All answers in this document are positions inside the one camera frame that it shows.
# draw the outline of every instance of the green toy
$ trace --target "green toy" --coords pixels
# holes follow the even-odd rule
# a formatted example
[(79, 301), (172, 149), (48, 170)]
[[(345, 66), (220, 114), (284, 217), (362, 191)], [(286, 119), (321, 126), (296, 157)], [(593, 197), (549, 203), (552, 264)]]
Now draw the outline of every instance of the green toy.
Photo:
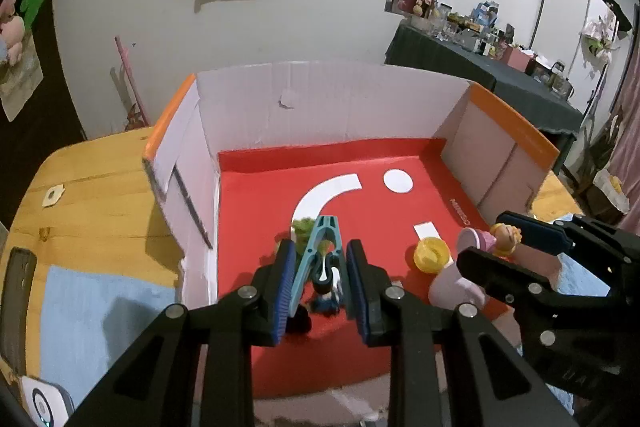
[(36, 15), (40, 10), (40, 6), (44, 0), (22, 0), (20, 3), (20, 12), (23, 13), (24, 28), (31, 29), (33, 21), (36, 19)]

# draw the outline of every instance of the curtain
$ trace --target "curtain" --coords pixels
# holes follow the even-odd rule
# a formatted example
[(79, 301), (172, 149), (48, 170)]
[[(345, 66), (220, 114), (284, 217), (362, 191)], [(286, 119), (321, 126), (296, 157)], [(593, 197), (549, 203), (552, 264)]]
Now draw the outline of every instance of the curtain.
[(622, 182), (629, 213), (618, 227), (640, 235), (640, 38), (636, 39), (614, 114), (622, 114), (622, 135), (613, 149), (610, 174)]

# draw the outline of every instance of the dark green tablecloth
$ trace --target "dark green tablecloth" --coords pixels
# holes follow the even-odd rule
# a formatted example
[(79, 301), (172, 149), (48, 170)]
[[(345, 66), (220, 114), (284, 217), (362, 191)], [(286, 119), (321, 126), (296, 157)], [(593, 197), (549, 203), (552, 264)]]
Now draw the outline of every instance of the dark green tablecloth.
[(575, 137), (580, 129), (582, 114), (535, 79), (497, 60), (433, 39), (409, 25), (398, 26), (385, 63), (474, 80), (545, 134), (564, 135), (566, 139)]

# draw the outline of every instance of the wooden tabletop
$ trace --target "wooden tabletop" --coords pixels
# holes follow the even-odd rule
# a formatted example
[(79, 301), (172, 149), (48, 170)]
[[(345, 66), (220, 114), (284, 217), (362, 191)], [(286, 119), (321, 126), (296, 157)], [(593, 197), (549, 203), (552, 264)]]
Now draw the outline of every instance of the wooden tabletop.
[[(0, 291), (12, 247), (38, 258), (27, 313), (27, 374), (40, 374), (40, 311), (49, 266), (125, 275), (175, 287), (182, 252), (171, 236), (142, 168), (151, 128), (83, 142), (53, 153), (40, 167), (15, 216), (0, 260)], [(42, 207), (47, 189), (64, 184), (60, 201)], [(580, 212), (553, 174), (533, 211), (551, 221)], [(4, 361), (5, 377), (13, 375)]]

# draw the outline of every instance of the white curved stripe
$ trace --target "white curved stripe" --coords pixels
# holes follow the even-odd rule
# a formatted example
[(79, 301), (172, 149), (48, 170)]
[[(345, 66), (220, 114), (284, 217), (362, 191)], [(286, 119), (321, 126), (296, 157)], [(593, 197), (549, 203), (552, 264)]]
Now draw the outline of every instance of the white curved stripe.
[(294, 219), (303, 219), (303, 217), (311, 217), (316, 219), (322, 212), (322, 208), (336, 196), (349, 192), (350, 190), (358, 190), (362, 188), (360, 179), (357, 174), (344, 174), (328, 179), (319, 185), (316, 185), (308, 191), (293, 211)]

